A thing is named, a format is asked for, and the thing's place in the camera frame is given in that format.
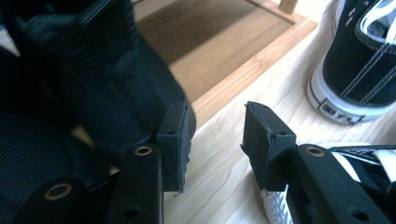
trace canvas shoe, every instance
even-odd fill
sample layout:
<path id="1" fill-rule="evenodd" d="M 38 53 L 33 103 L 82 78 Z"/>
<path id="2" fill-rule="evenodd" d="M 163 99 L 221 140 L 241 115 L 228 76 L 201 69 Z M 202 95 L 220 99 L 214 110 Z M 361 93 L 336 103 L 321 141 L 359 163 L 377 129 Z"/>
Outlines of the canvas shoe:
<path id="1" fill-rule="evenodd" d="M 330 49 L 307 96 L 325 117 L 343 124 L 377 119 L 396 100 L 396 1 L 340 0 Z"/>
<path id="2" fill-rule="evenodd" d="M 329 150 L 352 179 L 379 204 L 389 219 L 396 221 L 396 146 L 370 146 L 366 143 L 325 143 L 319 147 Z M 265 214 L 269 223 L 292 224 L 287 203 L 287 191 L 262 191 Z"/>

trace white rubber sole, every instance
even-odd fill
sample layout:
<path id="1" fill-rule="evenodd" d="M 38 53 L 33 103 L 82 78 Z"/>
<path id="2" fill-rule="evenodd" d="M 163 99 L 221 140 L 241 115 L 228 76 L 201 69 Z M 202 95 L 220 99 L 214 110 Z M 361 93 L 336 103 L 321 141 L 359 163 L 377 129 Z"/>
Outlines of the white rubber sole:
<path id="1" fill-rule="evenodd" d="M 338 97 L 327 85 L 323 77 L 323 59 L 311 77 L 307 86 L 309 103 L 326 118 L 341 124 L 356 124 L 378 119 L 391 109 L 384 107 L 365 107 L 352 105 Z"/>

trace metal grommet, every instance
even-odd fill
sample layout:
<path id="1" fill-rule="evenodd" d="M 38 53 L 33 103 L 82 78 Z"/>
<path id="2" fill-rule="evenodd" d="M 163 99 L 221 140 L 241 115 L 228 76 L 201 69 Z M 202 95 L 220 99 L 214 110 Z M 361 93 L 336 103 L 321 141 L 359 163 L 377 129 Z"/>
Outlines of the metal grommet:
<path id="1" fill-rule="evenodd" d="M 315 156 L 315 157 L 322 157 L 324 156 L 324 152 L 322 149 L 320 148 L 316 148 L 316 147 L 309 147 L 306 152 L 311 155 L 311 156 Z"/>
<path id="2" fill-rule="evenodd" d="M 68 183 L 61 183 L 53 186 L 44 193 L 44 198 L 50 201 L 61 199 L 72 191 L 73 186 Z"/>
<path id="3" fill-rule="evenodd" d="M 134 154 L 136 156 L 147 156 L 152 152 L 151 147 L 139 147 L 134 151 Z"/>

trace wood grain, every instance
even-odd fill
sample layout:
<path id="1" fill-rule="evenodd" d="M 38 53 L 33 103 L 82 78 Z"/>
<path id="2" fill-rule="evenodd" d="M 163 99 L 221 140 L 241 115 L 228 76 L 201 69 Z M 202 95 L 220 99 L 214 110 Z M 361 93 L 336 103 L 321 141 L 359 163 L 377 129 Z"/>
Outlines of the wood grain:
<path id="1" fill-rule="evenodd" d="M 165 223 L 268 223 L 248 158 L 239 146 L 247 101 L 274 109 L 297 134 L 299 145 L 396 144 L 396 107 L 374 122 L 344 126 L 323 118 L 306 99 L 307 82 L 332 42 L 333 10 L 334 4 L 330 4 L 314 33 L 198 130 L 193 139 L 185 192 L 177 197 L 166 194 Z"/>
<path id="2" fill-rule="evenodd" d="M 176 1 L 147 15 L 148 3 L 134 10 L 139 30 L 193 102 L 199 126 L 316 25 L 268 1 Z"/>

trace wooden tray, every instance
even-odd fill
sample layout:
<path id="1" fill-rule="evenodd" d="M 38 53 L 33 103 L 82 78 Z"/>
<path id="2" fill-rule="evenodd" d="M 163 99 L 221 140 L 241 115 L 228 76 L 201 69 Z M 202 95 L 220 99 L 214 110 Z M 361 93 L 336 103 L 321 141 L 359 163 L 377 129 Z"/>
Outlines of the wooden tray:
<path id="1" fill-rule="evenodd" d="M 144 0 L 134 14 L 187 93 L 198 127 L 317 25 L 271 1 Z"/>

